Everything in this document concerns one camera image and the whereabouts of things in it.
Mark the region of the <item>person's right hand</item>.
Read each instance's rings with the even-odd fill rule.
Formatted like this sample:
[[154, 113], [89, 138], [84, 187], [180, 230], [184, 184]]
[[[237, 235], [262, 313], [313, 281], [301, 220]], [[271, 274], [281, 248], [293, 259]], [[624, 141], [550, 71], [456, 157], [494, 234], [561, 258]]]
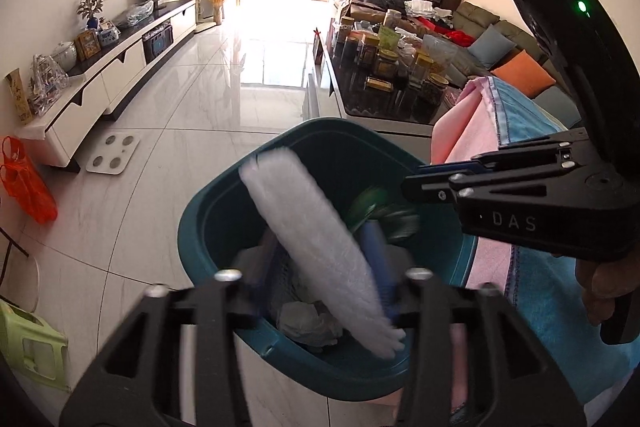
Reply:
[[615, 299], [635, 291], [640, 285], [639, 253], [622, 260], [597, 263], [577, 260], [575, 277], [582, 288], [582, 303], [592, 325], [612, 317]]

